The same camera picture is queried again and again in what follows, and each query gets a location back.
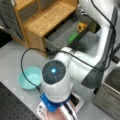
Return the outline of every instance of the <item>cable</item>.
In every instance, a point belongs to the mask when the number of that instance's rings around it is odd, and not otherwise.
[[[26,80],[27,80],[29,83],[31,83],[33,86],[35,86],[36,89],[38,90],[38,92],[40,93],[40,90],[41,90],[41,89],[39,88],[39,86],[37,86],[37,85],[35,85],[34,83],[32,83],[32,82],[27,78],[27,76],[25,75],[24,70],[23,70],[23,58],[24,58],[25,54],[26,54],[28,51],[30,51],[30,50],[37,50],[37,51],[40,51],[40,52],[42,52],[42,53],[53,53],[53,52],[44,52],[44,51],[42,51],[42,50],[40,50],[40,49],[37,49],[37,48],[29,48],[29,49],[27,49],[27,50],[23,53],[23,55],[22,55],[22,57],[21,57],[21,70],[22,70],[23,76],[26,78]]]
[[[91,3],[92,3],[92,5],[96,8],[96,10],[97,10],[97,11],[109,22],[109,24],[112,26],[113,35],[114,35],[114,36],[113,36],[112,49],[111,49],[111,53],[112,53],[113,48],[114,48],[115,38],[116,38],[116,30],[115,30],[115,27],[114,27],[114,25],[112,24],[112,22],[98,9],[98,7],[94,4],[93,0],[91,0]],[[40,52],[45,53],[45,54],[46,54],[46,53],[47,53],[47,54],[48,54],[48,53],[55,54],[55,53],[57,53],[57,52],[63,52],[63,53],[69,54],[70,56],[74,57],[75,59],[79,60],[80,62],[82,62],[82,63],[84,63],[84,64],[92,67],[93,69],[99,70],[99,71],[105,71],[105,70],[107,70],[107,69],[109,68],[110,62],[111,62],[111,58],[110,58],[109,61],[108,61],[107,66],[106,66],[104,69],[100,69],[100,68],[94,67],[94,66],[92,66],[92,65],[84,62],[83,60],[81,60],[81,59],[77,58],[76,56],[74,56],[74,55],[72,55],[72,54],[70,54],[70,53],[68,53],[68,52],[65,52],[65,51],[59,51],[59,50],[58,50],[58,51],[54,51],[54,52],[44,52],[44,51],[42,51],[42,50],[40,50],[40,49],[37,49],[37,48],[29,48],[28,50],[26,50],[26,51],[23,53],[23,55],[22,55],[22,57],[21,57],[21,70],[22,70],[22,73],[23,73],[24,77],[26,78],[26,80],[27,80],[29,83],[31,83],[32,85],[34,85],[39,92],[40,92],[40,88],[39,88],[38,86],[36,86],[34,83],[32,83],[32,82],[26,77],[26,75],[25,75],[25,73],[24,73],[24,71],[23,71],[23,66],[22,66],[23,57],[24,57],[24,55],[25,55],[28,51],[30,51],[30,50],[37,50],[37,51],[40,51]]]
[[[64,104],[65,108],[68,110],[69,114],[73,117],[73,120],[75,120],[74,116],[73,116],[73,112],[72,110],[69,108],[69,106],[67,104]]]
[[[113,25],[113,23],[94,4],[93,0],[91,0],[91,3],[96,8],[96,10],[109,22],[109,24],[112,26],[112,29],[113,29],[113,43],[112,43],[111,53],[110,53],[110,56],[109,56],[110,58],[109,58],[107,67],[104,69],[104,70],[107,70],[109,68],[111,60],[112,60],[111,57],[112,57],[112,52],[113,52],[113,49],[114,49],[114,43],[115,43],[115,39],[116,39],[116,29],[115,29],[115,26]]]

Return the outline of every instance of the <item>gray surface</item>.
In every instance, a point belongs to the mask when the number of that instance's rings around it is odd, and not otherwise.
[[[39,120],[0,82],[0,120]]]
[[[120,41],[120,20],[117,24],[117,42]],[[7,86],[21,101],[23,101],[35,114],[40,102],[39,93],[26,91],[18,86],[17,78],[21,71],[20,59],[26,48],[12,41],[0,49],[0,81]],[[30,51],[24,58],[24,68],[29,66],[42,66],[48,61],[39,54]],[[115,66],[111,64],[108,71]],[[85,105],[78,113],[79,120],[114,120],[93,104],[93,90],[83,87],[80,83],[72,80],[75,91],[84,99]]]

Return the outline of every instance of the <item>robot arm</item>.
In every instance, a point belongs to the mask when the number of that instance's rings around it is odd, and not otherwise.
[[[117,9],[114,7],[114,0],[93,0],[93,2],[113,25],[115,25]],[[93,57],[81,51],[74,51],[68,47],[63,48],[62,50],[73,54],[93,67],[104,69],[113,42],[113,29],[110,27],[109,22],[96,10],[96,8],[94,8],[91,0],[80,0],[80,5],[101,27],[101,35],[98,48],[96,49],[96,56]],[[70,77],[80,81],[85,87],[97,88],[101,85],[104,71],[95,70],[83,62],[71,58],[71,56],[65,53],[58,53],[55,59],[66,64],[66,66],[68,66]]]
[[[94,0],[94,3],[113,25],[115,25],[117,10],[114,8],[113,0]],[[88,88],[97,88],[101,85],[102,78],[98,76],[98,73],[102,76],[104,72],[94,70],[93,67],[105,67],[105,62],[107,61],[111,47],[113,29],[110,27],[108,21],[94,8],[91,0],[80,0],[80,4],[88,15],[96,20],[101,27],[101,37],[97,54],[93,57],[80,51],[74,51],[72,48],[65,47],[62,49],[64,52],[59,52],[54,60],[45,64],[42,69],[42,86],[47,99],[53,103],[59,104],[69,98],[71,93],[69,76],[74,80],[80,81]],[[86,65],[68,53],[89,65]]]

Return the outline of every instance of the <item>glowing blue light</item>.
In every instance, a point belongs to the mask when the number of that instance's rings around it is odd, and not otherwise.
[[[52,73],[56,73],[56,69],[53,68],[53,69],[51,70],[51,72],[52,72]]]

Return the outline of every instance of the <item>wooden shelf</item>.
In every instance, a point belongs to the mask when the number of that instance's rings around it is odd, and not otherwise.
[[[36,0],[16,0],[16,9],[20,11]]]
[[[39,15],[27,21],[23,27],[40,37],[44,37],[75,10],[75,7],[57,1],[49,8],[42,11]]]

